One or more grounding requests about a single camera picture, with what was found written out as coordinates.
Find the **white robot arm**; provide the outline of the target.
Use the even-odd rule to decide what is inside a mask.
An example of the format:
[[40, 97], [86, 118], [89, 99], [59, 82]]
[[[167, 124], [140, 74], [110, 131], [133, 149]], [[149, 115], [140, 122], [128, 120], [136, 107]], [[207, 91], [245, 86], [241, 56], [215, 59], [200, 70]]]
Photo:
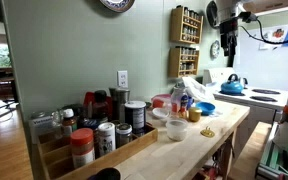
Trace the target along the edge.
[[220, 43], [224, 56], [228, 58], [227, 66], [232, 67], [236, 55], [239, 0], [216, 0], [219, 20]]

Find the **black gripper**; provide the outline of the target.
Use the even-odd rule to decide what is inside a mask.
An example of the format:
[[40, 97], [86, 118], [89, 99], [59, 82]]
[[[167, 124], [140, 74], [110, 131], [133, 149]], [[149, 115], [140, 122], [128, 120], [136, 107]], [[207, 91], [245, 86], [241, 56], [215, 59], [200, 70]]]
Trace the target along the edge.
[[237, 19], [232, 18], [224, 21], [220, 24], [220, 37], [221, 47], [224, 51], [224, 56], [228, 58], [227, 66], [232, 67], [234, 63], [234, 57], [236, 54], [237, 46]]

